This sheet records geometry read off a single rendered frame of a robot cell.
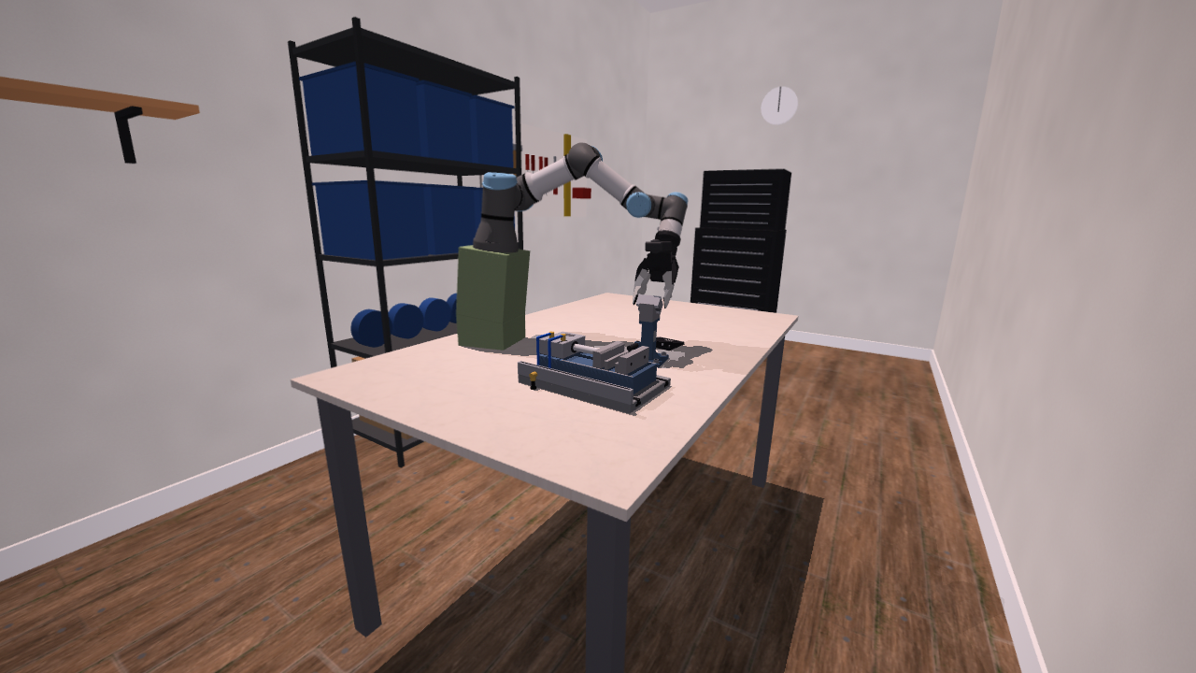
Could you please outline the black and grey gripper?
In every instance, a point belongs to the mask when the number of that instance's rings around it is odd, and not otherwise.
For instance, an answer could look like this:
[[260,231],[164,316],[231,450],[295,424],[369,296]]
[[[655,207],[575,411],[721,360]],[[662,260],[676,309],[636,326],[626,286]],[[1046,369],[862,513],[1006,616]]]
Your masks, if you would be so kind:
[[[649,280],[663,282],[663,308],[667,308],[670,301],[670,294],[675,292],[676,285],[676,273],[678,271],[678,264],[676,263],[676,247],[679,246],[682,238],[672,231],[663,230],[655,233],[655,239],[659,241],[672,241],[672,250],[661,251],[659,253],[647,253],[643,257],[643,263],[637,267],[637,271],[634,279],[634,294],[633,304],[637,301],[639,294],[645,294],[647,290],[647,282]],[[673,253],[672,253],[673,252]],[[647,276],[649,274],[649,276]]]

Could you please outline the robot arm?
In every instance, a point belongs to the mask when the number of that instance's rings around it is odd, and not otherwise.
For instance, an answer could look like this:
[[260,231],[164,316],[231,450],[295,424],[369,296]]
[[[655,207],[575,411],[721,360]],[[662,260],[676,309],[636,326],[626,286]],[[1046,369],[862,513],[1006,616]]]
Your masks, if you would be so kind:
[[631,186],[631,183],[617,175],[614,169],[604,165],[602,151],[587,142],[574,143],[569,154],[537,172],[524,172],[519,178],[514,175],[501,175],[505,172],[484,175],[481,224],[472,241],[475,249],[494,252],[520,251],[520,243],[517,241],[514,231],[514,210],[527,210],[535,203],[539,203],[544,194],[584,176],[616,197],[631,216],[661,219],[661,227],[657,227],[658,233],[659,230],[667,230],[682,235],[688,207],[688,197],[684,194],[671,192],[667,197],[655,195],[652,195],[653,198],[648,197],[639,186]]

